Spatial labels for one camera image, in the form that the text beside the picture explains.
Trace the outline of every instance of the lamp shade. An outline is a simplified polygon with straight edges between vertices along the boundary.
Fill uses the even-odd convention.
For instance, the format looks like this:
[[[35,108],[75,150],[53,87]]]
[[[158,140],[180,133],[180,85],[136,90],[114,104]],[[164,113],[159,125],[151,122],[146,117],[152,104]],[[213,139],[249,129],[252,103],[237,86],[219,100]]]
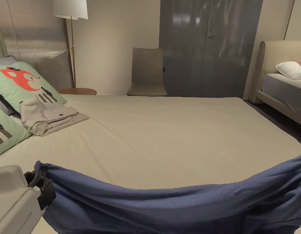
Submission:
[[[60,18],[87,20],[86,0],[53,0],[53,14]]]

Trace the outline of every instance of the door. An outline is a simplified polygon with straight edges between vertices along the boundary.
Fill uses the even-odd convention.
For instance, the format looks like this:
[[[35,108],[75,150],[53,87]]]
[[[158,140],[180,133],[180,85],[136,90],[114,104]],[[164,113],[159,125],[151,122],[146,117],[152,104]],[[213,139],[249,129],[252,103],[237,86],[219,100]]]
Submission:
[[[242,97],[263,0],[162,0],[168,96]]]
[[[210,0],[162,0],[159,47],[169,96],[200,95]]]
[[[243,97],[263,0],[211,0],[201,97]]]

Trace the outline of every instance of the wall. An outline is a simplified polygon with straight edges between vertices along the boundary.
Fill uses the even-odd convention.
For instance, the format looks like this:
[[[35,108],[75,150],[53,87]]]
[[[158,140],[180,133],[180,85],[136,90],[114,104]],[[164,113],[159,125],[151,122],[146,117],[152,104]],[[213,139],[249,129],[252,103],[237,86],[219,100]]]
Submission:
[[[293,0],[264,0],[243,99],[248,99],[261,41],[283,40]]]
[[[295,0],[286,40],[301,41],[301,0]]]
[[[132,49],[158,48],[160,0],[87,0],[89,20],[74,20],[77,87],[125,95]],[[70,20],[67,20],[71,44]]]
[[[33,66],[54,88],[71,88],[64,20],[46,0],[0,0],[8,54]]]

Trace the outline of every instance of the bed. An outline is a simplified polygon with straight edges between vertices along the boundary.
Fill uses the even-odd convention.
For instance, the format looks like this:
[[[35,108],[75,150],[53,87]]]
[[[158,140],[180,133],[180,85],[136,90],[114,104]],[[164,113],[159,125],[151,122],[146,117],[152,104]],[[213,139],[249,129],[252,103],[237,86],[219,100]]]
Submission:
[[[262,92],[301,115],[301,80],[292,80],[282,74],[267,74]]]
[[[279,63],[299,60],[301,41],[261,42],[249,100],[266,103],[301,124],[301,80],[285,78],[275,68]]]
[[[63,97],[90,119],[31,136],[0,155],[0,166],[32,171],[41,160],[125,188],[158,189],[233,183],[301,155],[296,139],[239,98]],[[33,233],[55,231],[41,219]]]

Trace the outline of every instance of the pillow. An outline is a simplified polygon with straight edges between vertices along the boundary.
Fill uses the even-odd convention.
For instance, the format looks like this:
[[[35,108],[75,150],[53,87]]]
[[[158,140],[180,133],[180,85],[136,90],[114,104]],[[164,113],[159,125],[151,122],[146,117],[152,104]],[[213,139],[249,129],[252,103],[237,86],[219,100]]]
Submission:
[[[17,60],[13,56],[8,56],[8,57],[0,59],[0,66],[11,65],[16,62],[17,62]]]
[[[29,131],[0,110],[0,154],[30,136]]]
[[[66,100],[25,62],[0,66],[0,101],[20,115],[19,103],[29,98],[49,103],[66,103]]]
[[[280,63],[275,68],[290,79],[301,80],[301,61]]]

